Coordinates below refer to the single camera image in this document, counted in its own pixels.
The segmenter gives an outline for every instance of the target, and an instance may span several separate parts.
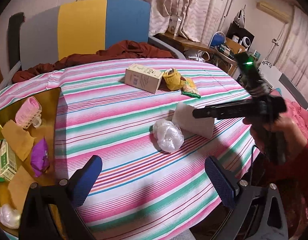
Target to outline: air conditioner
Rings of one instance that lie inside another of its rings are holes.
[[[280,20],[283,23],[289,23],[291,21],[290,15],[288,15],[285,12],[279,11],[278,9],[276,9],[274,6],[272,6],[271,4],[267,2],[264,2],[264,1],[257,2],[256,8],[258,8],[262,12],[265,12],[273,16],[274,18]]]

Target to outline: golden tray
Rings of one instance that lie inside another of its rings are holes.
[[[19,168],[22,165],[26,169],[26,171],[34,178],[34,180],[38,182],[38,184],[41,186],[54,185],[56,183],[55,167],[54,167],[54,134],[55,134],[55,120],[57,115],[57,106],[58,106],[60,90],[61,89],[58,87],[32,95],[41,104],[42,123],[38,128],[34,128],[31,125],[28,129],[26,129],[26,131],[28,131],[30,135],[35,138],[34,145],[37,142],[39,142],[43,137],[45,137],[45,140],[48,145],[48,158],[50,163],[50,166],[47,169],[47,171],[43,173],[39,178],[35,178],[34,171],[32,170],[30,165],[31,154],[26,158],[24,162],[22,162],[18,158],[18,156],[16,156],[17,167]],[[25,102],[27,98],[28,97],[23,98],[0,110],[0,140],[4,138],[3,135],[1,134],[2,127],[9,120],[15,120],[15,115],[18,109]],[[8,203],[14,208],[14,205],[10,197],[10,193],[8,191],[8,184],[9,182],[0,182],[0,206]],[[56,207],[52,206],[51,209],[58,228],[61,228],[61,223]],[[13,236],[18,237],[18,230],[9,229],[4,225],[2,225],[1,223],[0,226],[4,231],[10,233]]]

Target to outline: pink hair clip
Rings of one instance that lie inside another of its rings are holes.
[[[41,125],[41,105],[36,98],[28,98],[19,108],[15,116],[16,124],[27,129],[31,124],[37,128]]]

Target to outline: striped tablecloth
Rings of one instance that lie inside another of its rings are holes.
[[[180,91],[149,92],[124,84],[132,63],[159,70],[174,67],[196,83],[201,99]],[[172,119],[176,104],[195,107],[248,97],[219,68],[179,59],[124,59],[91,63],[42,74],[0,92],[0,109],[20,98],[61,87],[55,157],[57,175],[70,177],[94,154],[103,171],[81,217],[97,239],[170,239],[205,218],[220,203],[204,172],[204,160],[216,156],[242,176],[254,144],[242,119],[215,121],[211,139],[185,134],[181,149],[166,154],[152,125]]]

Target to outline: brown blanket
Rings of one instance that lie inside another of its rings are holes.
[[[18,71],[12,77],[13,83],[29,80],[42,73],[60,70],[97,61],[122,58],[174,58],[169,51],[158,49],[146,42],[121,41],[107,50],[99,50],[96,54],[72,54],[57,61],[55,64],[38,64],[28,70]]]

